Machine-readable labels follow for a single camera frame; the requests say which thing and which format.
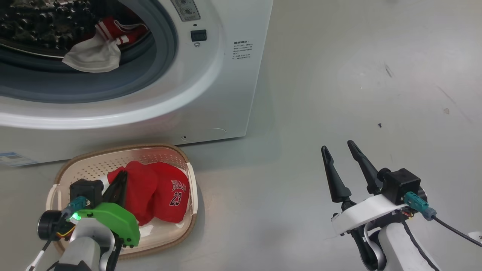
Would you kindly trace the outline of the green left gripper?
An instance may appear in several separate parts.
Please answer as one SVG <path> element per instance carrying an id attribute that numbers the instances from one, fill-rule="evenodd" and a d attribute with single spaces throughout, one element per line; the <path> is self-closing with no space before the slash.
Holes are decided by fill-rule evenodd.
<path id="1" fill-rule="evenodd" d="M 77 215 L 83 218 L 93 218 L 109 228 L 128 247 L 137 247 L 140 242 L 140 231 L 133 214 L 124 209 L 126 202 L 128 173 L 120 171 L 113 182 L 102 195 L 102 202 L 93 209 L 81 209 Z"/>

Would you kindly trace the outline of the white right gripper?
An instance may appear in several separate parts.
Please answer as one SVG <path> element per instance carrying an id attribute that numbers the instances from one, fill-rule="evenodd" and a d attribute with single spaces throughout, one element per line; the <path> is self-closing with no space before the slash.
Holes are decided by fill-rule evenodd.
<path id="1" fill-rule="evenodd" d="M 374 221 L 394 210 L 408 207 L 407 204 L 394 204 L 387 197 L 381 194 L 383 182 L 377 178 L 378 171 L 369 159 L 363 154 L 354 141 L 347 142 L 348 148 L 354 160 L 359 164 L 367 183 L 367 192 L 372 197 L 365 199 L 359 204 L 353 204 L 331 218 L 334 233 L 344 234 L 368 222 Z M 334 166 L 334 160 L 327 146 L 321 148 L 324 169 L 327 183 L 330 190 L 331 200 L 334 203 L 348 202 L 352 195 L 351 191 L 344 185 Z"/>

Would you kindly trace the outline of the red Bulls 23 garment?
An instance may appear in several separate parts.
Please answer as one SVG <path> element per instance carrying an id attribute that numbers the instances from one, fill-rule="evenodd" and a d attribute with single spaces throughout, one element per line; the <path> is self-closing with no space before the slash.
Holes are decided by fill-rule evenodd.
<path id="1" fill-rule="evenodd" d="M 184 219 L 191 195 L 186 172 L 164 162 L 131 161 L 109 172 L 107 182 L 113 184 L 122 171 L 127 172 L 125 209 L 135 216 L 140 227 L 153 218 L 176 224 Z"/>

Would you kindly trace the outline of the red and white striped garment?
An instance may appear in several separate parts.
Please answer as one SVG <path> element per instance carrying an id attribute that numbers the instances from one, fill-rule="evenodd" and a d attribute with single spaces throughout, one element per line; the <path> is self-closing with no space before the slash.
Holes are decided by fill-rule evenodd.
<path id="1" fill-rule="evenodd" d="M 110 72 L 119 67 L 120 46 L 133 44 L 148 31 L 144 23 L 122 24 L 106 17 L 95 25 L 95 35 L 74 45 L 62 62 L 80 72 Z"/>

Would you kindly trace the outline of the cream perforated laundry basket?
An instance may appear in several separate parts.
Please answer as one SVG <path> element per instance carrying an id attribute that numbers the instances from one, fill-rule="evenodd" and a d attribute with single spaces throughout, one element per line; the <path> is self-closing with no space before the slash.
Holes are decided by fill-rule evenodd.
<path id="1" fill-rule="evenodd" d="M 191 162 L 181 149 L 167 144 L 141 144 L 74 157 L 60 169 L 55 177 L 45 206 L 46 210 L 61 210 L 69 202 L 71 183 L 80 179 L 106 181 L 109 172 L 126 166 L 131 161 L 141 164 L 164 162 L 173 165 L 186 174 L 191 189 L 188 208 L 182 222 L 174 224 L 153 219 L 146 226 L 140 227 L 139 245 L 122 249 L 120 261 L 146 257 L 179 245 L 194 230 L 198 213 L 198 186 Z"/>

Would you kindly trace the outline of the white washing machine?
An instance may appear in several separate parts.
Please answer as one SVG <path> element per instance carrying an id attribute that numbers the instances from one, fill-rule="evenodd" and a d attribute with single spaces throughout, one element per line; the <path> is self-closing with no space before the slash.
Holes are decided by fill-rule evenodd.
<path id="1" fill-rule="evenodd" d="M 0 153 L 38 163 L 122 144 L 246 135 L 274 0 L 0 0 Z M 149 31 L 119 67 L 62 62 L 106 17 Z"/>

